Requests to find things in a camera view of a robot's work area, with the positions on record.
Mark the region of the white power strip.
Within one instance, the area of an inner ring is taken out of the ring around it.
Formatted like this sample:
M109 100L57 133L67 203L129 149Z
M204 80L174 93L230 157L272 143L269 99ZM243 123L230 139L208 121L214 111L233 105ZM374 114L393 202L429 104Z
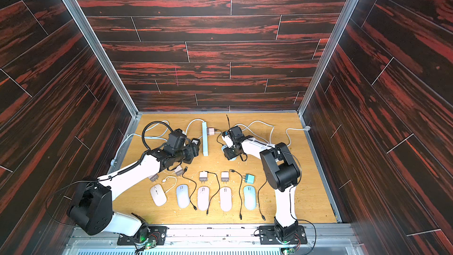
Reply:
M207 157L209 155L208 152L208 127L205 121L202 122L202 149L203 155Z

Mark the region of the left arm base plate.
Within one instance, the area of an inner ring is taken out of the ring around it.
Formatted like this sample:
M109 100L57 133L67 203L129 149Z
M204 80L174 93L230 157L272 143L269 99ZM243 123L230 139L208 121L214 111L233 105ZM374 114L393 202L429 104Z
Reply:
M165 244L168 227L164 225L150 225L142 223L142 226L133 236L120 234L118 246L145 247L146 249L162 246Z

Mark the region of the white wireless mouse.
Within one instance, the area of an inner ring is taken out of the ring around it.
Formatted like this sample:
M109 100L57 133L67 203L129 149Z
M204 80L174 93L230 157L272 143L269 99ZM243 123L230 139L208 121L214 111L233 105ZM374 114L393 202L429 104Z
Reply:
M165 191L160 184L154 185L150 189L150 194L157 207L161 207L167 202Z

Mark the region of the grey blue mouse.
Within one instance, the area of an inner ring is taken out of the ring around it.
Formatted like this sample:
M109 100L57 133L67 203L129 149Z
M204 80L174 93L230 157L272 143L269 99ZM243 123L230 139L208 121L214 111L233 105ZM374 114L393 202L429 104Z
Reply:
M254 210L257 206L256 189L247 185L244 187L244 206L248 210Z

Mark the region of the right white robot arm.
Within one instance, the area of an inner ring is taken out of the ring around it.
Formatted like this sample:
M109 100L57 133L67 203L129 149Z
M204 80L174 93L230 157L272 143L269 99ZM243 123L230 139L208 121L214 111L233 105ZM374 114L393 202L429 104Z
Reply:
M282 229L296 227L298 222L291 189L298 184L301 172L287 145L282 142L266 144L252 136L245 136L238 126L221 133L221 136L226 143L223 151L227 159L245 154L261 160L267 182L276 194L275 225Z

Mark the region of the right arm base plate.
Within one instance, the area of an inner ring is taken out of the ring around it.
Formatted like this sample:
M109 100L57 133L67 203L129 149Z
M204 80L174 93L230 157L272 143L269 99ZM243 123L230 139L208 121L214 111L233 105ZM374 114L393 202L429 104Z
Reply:
M261 244L307 244L304 227L301 225L281 228L276 225L261 225L256 236Z

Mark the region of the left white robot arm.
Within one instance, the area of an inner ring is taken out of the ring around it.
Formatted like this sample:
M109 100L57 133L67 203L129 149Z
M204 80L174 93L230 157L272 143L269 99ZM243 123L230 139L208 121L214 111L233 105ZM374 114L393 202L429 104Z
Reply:
M145 151L141 158L120 171L96 180L78 184L67 210L68 217L88 235L103 231L134 237L144 230L145 222L136 217L113 211L112 202L123 192L167 169L175 162L190 163L199 155L200 140L194 138L189 145L172 155L156 148Z

